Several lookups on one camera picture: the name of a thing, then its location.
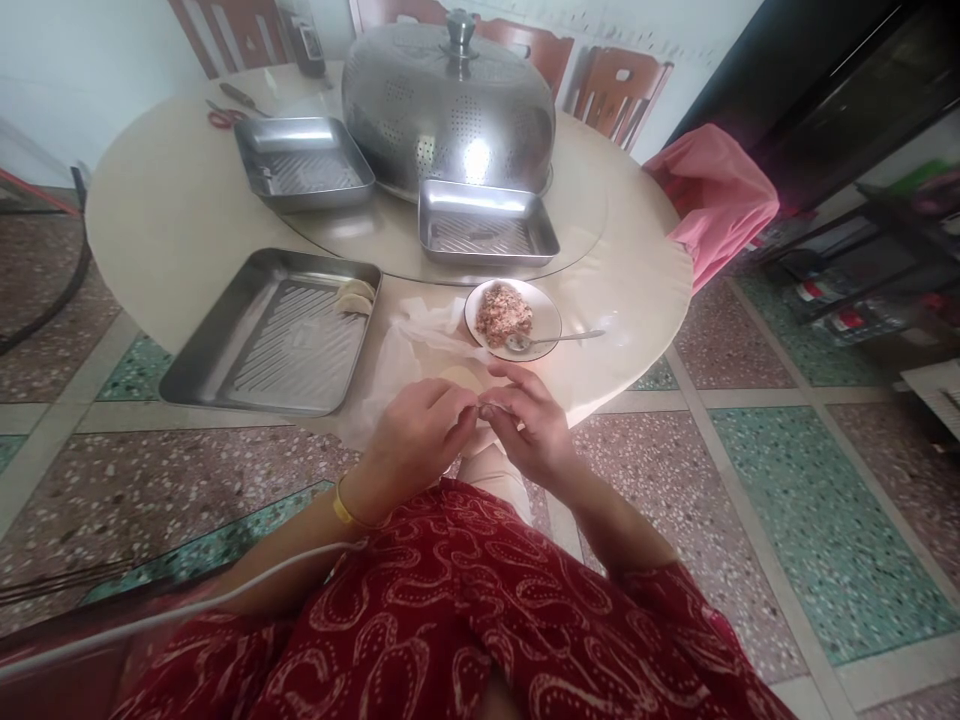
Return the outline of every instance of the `hand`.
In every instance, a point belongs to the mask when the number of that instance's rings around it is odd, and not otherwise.
[[[383,411],[360,464],[340,485],[347,510],[376,525],[428,488],[469,440],[477,404],[475,393],[440,378],[403,388]]]
[[[534,373],[494,361],[487,370],[513,382],[480,395],[480,417],[490,423],[510,462],[525,477],[549,488],[562,472],[579,464],[567,416]]]

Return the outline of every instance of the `plastic bottle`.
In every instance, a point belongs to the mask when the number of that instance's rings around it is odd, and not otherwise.
[[[837,267],[827,268],[822,273],[799,282],[791,288],[794,296],[808,308],[840,300],[855,289],[849,276]]]
[[[835,345],[856,345],[903,330],[914,316],[911,305],[878,295],[817,320],[813,328]]]

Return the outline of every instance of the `perforated tray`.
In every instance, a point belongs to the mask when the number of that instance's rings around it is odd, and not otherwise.
[[[439,263],[541,267],[560,252],[543,201],[521,190],[424,180],[419,223],[420,245]]]
[[[251,118],[234,134],[250,189],[276,212],[346,207],[373,195],[373,171],[336,118]]]
[[[160,381],[175,405],[328,415],[347,394],[369,318],[333,309],[367,263],[286,250],[251,255]]]

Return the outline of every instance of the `bracelet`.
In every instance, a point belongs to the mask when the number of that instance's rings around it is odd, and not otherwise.
[[[357,520],[353,514],[347,510],[346,505],[343,504],[343,500],[340,498],[340,483],[343,482],[343,479],[346,476],[347,473],[344,473],[340,476],[340,479],[337,480],[336,490],[334,491],[335,495],[333,498],[333,512],[336,513],[337,517],[340,519],[340,522],[347,526],[356,525],[361,530],[366,530],[367,532],[373,532],[383,528],[386,523],[382,525],[367,525],[366,523]]]

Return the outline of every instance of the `lid handle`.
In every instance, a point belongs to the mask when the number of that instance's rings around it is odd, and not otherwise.
[[[450,50],[460,57],[469,57],[470,38],[477,24],[473,16],[463,8],[457,8],[447,13],[447,31],[450,33]]]

